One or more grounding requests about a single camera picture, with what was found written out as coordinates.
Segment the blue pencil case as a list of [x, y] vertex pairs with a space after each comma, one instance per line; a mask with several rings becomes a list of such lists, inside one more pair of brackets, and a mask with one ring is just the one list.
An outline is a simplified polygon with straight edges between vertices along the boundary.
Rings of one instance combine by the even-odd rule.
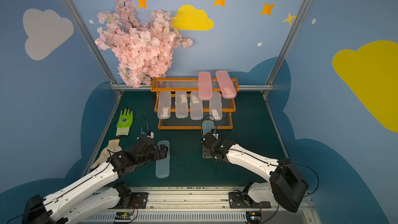
[[164, 159], [156, 161], [155, 175], [157, 178], [167, 178], [170, 175], [170, 142], [167, 140], [159, 141], [158, 146], [164, 145], [166, 156]]
[[216, 129], [216, 126], [212, 120], [203, 120], [202, 121], [202, 136], [207, 133], [213, 133], [213, 130]]

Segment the clear pencil case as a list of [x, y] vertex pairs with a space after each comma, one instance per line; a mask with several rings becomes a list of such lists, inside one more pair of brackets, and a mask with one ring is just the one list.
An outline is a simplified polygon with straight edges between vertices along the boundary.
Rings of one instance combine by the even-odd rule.
[[192, 120], [202, 120], [203, 118], [203, 102], [197, 91], [190, 93], [190, 118]]
[[222, 100], [220, 92], [213, 92], [212, 98], [209, 100], [209, 113], [215, 121], [222, 120]]
[[171, 95], [169, 91], [159, 93], [157, 115], [160, 120], [169, 119], [171, 116]]
[[186, 92], [177, 91], [175, 93], [175, 115], [178, 119], [187, 118], [188, 112], [188, 96]]

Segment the pink pencil case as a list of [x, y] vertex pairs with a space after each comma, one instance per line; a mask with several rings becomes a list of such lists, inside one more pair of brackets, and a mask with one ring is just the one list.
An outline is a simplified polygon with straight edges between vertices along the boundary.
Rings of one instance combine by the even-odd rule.
[[209, 101], [212, 99], [212, 80], [210, 72], [198, 73], [198, 93], [199, 99]]
[[237, 92], [227, 71], [216, 71], [216, 78], [221, 89], [221, 94], [225, 99], [233, 99]]

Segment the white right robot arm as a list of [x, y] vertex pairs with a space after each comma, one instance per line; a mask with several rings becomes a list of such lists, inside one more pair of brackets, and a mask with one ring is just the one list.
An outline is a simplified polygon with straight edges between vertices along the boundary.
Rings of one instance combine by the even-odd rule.
[[244, 149], [230, 140], [221, 141], [210, 132], [201, 140], [210, 156], [247, 169], [263, 179], [253, 182], [246, 195], [254, 202], [266, 201], [273, 194], [276, 202], [285, 210], [296, 213], [309, 188], [307, 180], [290, 159], [272, 159]]

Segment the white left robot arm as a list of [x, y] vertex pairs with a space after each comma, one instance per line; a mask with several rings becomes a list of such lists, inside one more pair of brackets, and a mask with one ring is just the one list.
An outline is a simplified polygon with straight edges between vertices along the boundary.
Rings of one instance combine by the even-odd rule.
[[148, 162], [167, 158], [168, 151], [166, 145], [157, 145], [149, 136], [138, 138], [125, 150], [110, 151], [104, 163], [78, 181], [46, 197], [30, 198], [22, 223], [76, 224], [105, 209], [130, 206], [132, 192], [125, 183], [118, 183], [100, 195], [92, 194]]

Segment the orange three-tier shelf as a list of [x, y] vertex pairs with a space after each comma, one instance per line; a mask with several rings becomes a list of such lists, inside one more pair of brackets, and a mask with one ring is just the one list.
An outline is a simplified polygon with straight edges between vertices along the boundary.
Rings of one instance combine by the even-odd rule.
[[218, 81], [211, 80], [210, 100], [199, 97], [197, 78], [155, 78], [151, 92], [156, 93], [154, 111], [160, 130], [199, 130], [201, 121], [211, 119], [220, 130], [232, 130], [235, 99], [222, 95]]

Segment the white cotton glove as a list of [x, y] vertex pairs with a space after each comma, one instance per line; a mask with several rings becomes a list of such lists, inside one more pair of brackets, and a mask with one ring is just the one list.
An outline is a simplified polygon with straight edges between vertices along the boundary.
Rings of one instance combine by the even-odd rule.
[[101, 151], [99, 157], [95, 160], [93, 165], [91, 166], [90, 169], [96, 169], [98, 166], [101, 164], [105, 163], [107, 159], [113, 155], [116, 152], [119, 152], [122, 150], [121, 146], [119, 145], [120, 140], [110, 140], [108, 142], [108, 145]]

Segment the green work glove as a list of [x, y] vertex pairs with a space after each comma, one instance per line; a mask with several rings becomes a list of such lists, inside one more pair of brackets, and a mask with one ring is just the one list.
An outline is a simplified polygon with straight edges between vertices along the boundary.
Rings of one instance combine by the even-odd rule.
[[133, 109], [125, 108], [121, 110], [119, 120], [117, 122], [116, 136], [128, 136], [133, 121], [134, 121]]

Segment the left controller board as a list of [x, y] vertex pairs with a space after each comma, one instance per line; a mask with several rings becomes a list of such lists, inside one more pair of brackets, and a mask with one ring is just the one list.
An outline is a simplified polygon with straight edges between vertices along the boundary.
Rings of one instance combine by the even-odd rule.
[[115, 218], [114, 221], [126, 221], [126, 222], [130, 222], [133, 220], [133, 213], [132, 212], [117, 212], [115, 214]]

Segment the controller board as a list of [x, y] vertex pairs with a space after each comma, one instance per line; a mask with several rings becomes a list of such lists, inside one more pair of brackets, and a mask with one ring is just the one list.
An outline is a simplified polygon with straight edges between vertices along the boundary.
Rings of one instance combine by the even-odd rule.
[[260, 224], [262, 215], [260, 212], [246, 212], [246, 224]]
[[117, 212], [115, 214], [115, 218], [114, 221], [126, 221], [126, 222], [130, 222], [133, 220], [133, 213], [132, 212]]

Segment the right controller board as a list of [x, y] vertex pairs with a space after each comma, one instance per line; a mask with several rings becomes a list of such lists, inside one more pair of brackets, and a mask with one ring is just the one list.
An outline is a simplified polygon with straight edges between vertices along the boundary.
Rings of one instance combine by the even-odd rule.
[[260, 212], [246, 212], [246, 224], [260, 224], [262, 215]]

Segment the pink cherry blossom tree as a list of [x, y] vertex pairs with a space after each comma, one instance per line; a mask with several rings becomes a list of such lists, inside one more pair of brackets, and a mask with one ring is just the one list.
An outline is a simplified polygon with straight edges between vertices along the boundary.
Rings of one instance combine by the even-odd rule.
[[98, 49], [115, 54], [119, 75], [127, 86], [139, 88], [150, 85], [154, 78], [165, 77], [172, 66], [174, 50], [188, 48], [193, 40], [172, 27], [170, 12], [155, 10], [150, 22], [140, 23], [134, 0], [115, 0], [115, 4], [114, 12], [97, 14], [101, 24], [95, 40]]

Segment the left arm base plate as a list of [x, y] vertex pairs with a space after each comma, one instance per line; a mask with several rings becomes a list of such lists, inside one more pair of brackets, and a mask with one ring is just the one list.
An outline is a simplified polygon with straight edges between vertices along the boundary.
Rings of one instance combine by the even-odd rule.
[[122, 196], [119, 203], [115, 206], [116, 209], [145, 209], [148, 201], [147, 192], [132, 192]]

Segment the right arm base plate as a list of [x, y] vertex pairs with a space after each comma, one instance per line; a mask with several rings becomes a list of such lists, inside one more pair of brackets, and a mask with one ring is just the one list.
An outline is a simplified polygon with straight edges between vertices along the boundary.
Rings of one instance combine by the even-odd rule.
[[272, 208], [270, 202], [265, 201], [257, 203], [252, 200], [248, 194], [240, 191], [232, 191], [228, 193], [230, 208]]

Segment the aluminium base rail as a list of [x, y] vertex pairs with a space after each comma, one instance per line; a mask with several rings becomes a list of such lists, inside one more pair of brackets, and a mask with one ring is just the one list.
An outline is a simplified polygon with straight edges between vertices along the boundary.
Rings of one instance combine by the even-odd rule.
[[[319, 224], [313, 201], [305, 198], [296, 213], [278, 205], [271, 192], [262, 204], [238, 207], [230, 197], [234, 187], [132, 187], [134, 193], [147, 193], [143, 209], [106, 209], [83, 224], [244, 224], [247, 215], [261, 214], [267, 224]], [[126, 217], [117, 214], [126, 213]]]

